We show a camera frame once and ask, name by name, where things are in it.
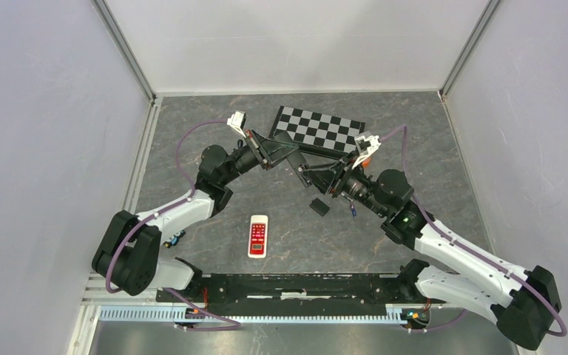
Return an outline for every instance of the black and white checkerboard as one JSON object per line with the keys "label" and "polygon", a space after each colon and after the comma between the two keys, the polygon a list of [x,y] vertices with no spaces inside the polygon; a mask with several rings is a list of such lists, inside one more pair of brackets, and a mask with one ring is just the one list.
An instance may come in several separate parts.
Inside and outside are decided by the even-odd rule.
{"label": "black and white checkerboard", "polygon": [[365,123],[280,106],[269,137],[280,131],[288,132],[302,152],[338,159],[356,148],[354,137],[365,131]]}

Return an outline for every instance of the remote control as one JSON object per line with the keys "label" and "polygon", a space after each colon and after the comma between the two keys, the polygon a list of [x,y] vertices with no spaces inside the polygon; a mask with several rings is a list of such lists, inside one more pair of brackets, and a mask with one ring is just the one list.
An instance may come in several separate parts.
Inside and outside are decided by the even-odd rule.
{"label": "remote control", "polygon": [[253,258],[266,257],[266,240],[268,235],[268,217],[262,214],[251,216],[249,226],[249,250],[247,255]]}

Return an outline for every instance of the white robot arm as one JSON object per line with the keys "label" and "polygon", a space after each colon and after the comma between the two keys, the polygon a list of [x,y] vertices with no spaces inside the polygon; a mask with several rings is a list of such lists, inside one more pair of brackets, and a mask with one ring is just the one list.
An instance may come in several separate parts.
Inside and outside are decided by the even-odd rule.
{"label": "white robot arm", "polygon": [[[255,166],[270,169],[286,159],[304,186],[315,186],[332,197],[345,196],[358,201],[385,218],[381,229],[393,242],[432,257],[459,273],[450,274],[413,260],[397,277],[405,283],[407,294],[445,301],[479,314],[525,348],[535,348],[541,342],[553,323],[553,314],[522,283],[536,289],[558,313],[561,303],[552,274],[540,266],[528,271],[504,261],[464,240],[440,221],[433,221],[431,214],[424,215],[411,200],[413,187],[403,172],[387,169],[372,181],[360,163],[364,160],[361,157],[368,158],[377,150],[377,136],[361,137],[356,141],[361,152],[351,152],[334,164],[309,166],[287,133],[277,135],[275,141],[254,131],[245,133],[243,123],[244,114],[239,112],[228,121],[243,137],[244,146],[231,154],[218,145],[203,151],[195,190],[158,209],[136,215],[117,213],[92,267],[106,276],[114,263],[110,279],[128,294],[138,294],[150,286],[184,290],[193,278],[193,269],[182,260],[158,260],[160,245],[192,224],[221,212],[232,195],[227,183]],[[167,211],[167,207],[184,199],[185,203]],[[158,211],[162,210],[166,212],[160,214]],[[126,242],[128,231],[136,226],[141,227],[130,240],[135,241],[133,246],[115,255],[118,246]],[[473,252],[466,251],[465,246]],[[486,263],[482,257],[493,264]],[[508,274],[502,274],[499,269],[508,270]]]}

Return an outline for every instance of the purple cable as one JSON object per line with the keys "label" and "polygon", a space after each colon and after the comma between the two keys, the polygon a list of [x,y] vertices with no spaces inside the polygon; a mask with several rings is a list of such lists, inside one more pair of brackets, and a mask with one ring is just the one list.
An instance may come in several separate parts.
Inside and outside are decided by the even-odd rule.
{"label": "purple cable", "polygon": [[[408,174],[408,164],[406,162],[406,153],[408,151],[408,148],[407,148],[407,145],[406,145],[406,142],[408,141],[408,126],[406,126],[406,124],[402,124],[401,126],[395,128],[393,131],[389,132],[387,135],[380,138],[379,141],[380,142],[386,141],[388,138],[392,137],[393,135],[395,135],[400,130],[404,130],[404,135],[402,137],[402,168],[404,169],[404,174],[406,175],[406,179],[410,180],[410,178],[408,176],[409,175]],[[430,217],[427,215],[425,209],[423,208],[421,202],[419,202],[419,199],[417,198],[417,196],[415,196],[415,194],[413,194],[413,201],[415,202],[415,204],[419,208],[419,211],[421,211],[421,213],[423,214],[423,217],[426,220],[426,222],[428,224],[430,224],[432,229],[434,229],[434,231],[439,233],[443,238],[451,241],[452,237],[445,234],[445,232],[443,232],[439,227],[437,227],[434,224],[434,222],[430,219]],[[535,297],[537,297],[537,299],[541,303],[543,303],[543,305],[545,305],[545,308],[547,308],[547,310],[550,311],[550,313],[554,316],[554,319],[558,323],[558,326],[561,327],[561,331],[550,331],[550,330],[548,330],[547,333],[549,335],[553,335],[555,337],[565,337],[567,335],[567,326],[563,322],[563,319],[561,318],[561,316],[558,315],[558,312],[554,309],[554,307],[552,305],[550,305],[549,302],[547,302],[545,297],[541,296],[541,294],[539,294],[537,292],[537,290],[535,290],[535,288],[533,288],[529,283],[522,280],[517,275],[510,273],[510,271],[507,268],[498,265],[494,261],[492,261],[489,258],[485,257],[484,255],[478,253],[476,250],[471,249],[469,246],[466,246],[465,244],[460,243],[459,241],[454,241],[453,243],[455,245],[457,245],[459,248],[465,250],[467,253],[473,255],[474,257],[477,257],[478,259],[482,260],[483,262],[485,262],[489,266],[492,266],[493,268],[497,269],[502,274],[507,274],[511,279],[515,280],[520,285],[524,286],[528,291],[530,291],[530,293],[532,293]]]}
{"label": "purple cable", "polygon": [[190,194],[189,194],[188,197],[183,198],[183,199],[179,200],[178,202],[173,203],[171,205],[168,205],[167,207],[164,207],[163,209],[160,209],[159,211],[156,211],[155,213],[145,217],[140,222],[138,222],[138,224],[136,224],[136,226],[134,228],[132,228],[132,230],[129,231],[129,233],[127,233],[127,235],[125,236],[125,238],[123,239],[121,244],[119,244],[118,248],[116,248],[116,251],[115,251],[114,255],[112,256],[112,260],[110,260],[110,262],[109,262],[108,270],[107,270],[107,273],[106,273],[106,290],[109,293],[115,294],[115,293],[117,293],[121,290],[121,288],[112,288],[112,281],[111,281],[112,280],[112,272],[114,271],[114,267],[116,266],[116,260],[118,260],[118,256],[121,255],[121,252],[123,252],[123,249],[125,249],[125,245],[127,245],[127,242],[129,241],[129,239],[132,238],[134,233],[136,233],[136,231],[138,229],[140,229],[142,226],[144,226],[150,220],[153,220],[156,217],[160,217],[161,215],[167,213],[168,211],[171,211],[172,209],[175,209],[179,206],[182,206],[186,201],[188,201],[190,198],[192,198],[195,195],[195,183],[192,181],[190,176],[188,174],[186,174],[186,172],[180,166],[180,158],[179,158],[180,147],[182,146],[182,143],[184,142],[186,137],[192,131],[196,130],[197,128],[199,128],[201,126],[205,126],[207,124],[225,124],[225,123],[227,123],[227,121],[207,121],[207,122],[203,122],[201,124],[198,124],[197,126],[192,127],[188,132],[186,132],[186,134],[184,134],[184,136],[177,143],[177,148],[175,149],[175,165],[177,166],[177,170],[179,170],[180,173],[188,180],[188,183],[190,184]]}
{"label": "purple cable", "polygon": [[173,296],[177,297],[180,301],[182,301],[182,302],[186,303],[187,305],[193,307],[194,309],[198,310],[199,313],[201,313],[201,314],[205,314],[206,316],[211,317],[211,318],[215,318],[216,320],[222,320],[224,322],[233,324],[233,325],[226,325],[225,327],[184,328],[184,330],[186,330],[186,331],[233,331],[234,329],[238,329],[240,327],[240,323],[235,321],[235,320],[228,319],[228,318],[225,318],[225,317],[222,317],[222,316],[218,316],[216,314],[213,314],[213,313],[206,311],[205,309],[197,307],[194,303],[188,301],[185,297],[183,297],[181,294],[179,294],[178,292],[176,292],[176,290],[174,290],[172,288],[163,288],[163,290],[166,291],[166,292],[169,292]]}

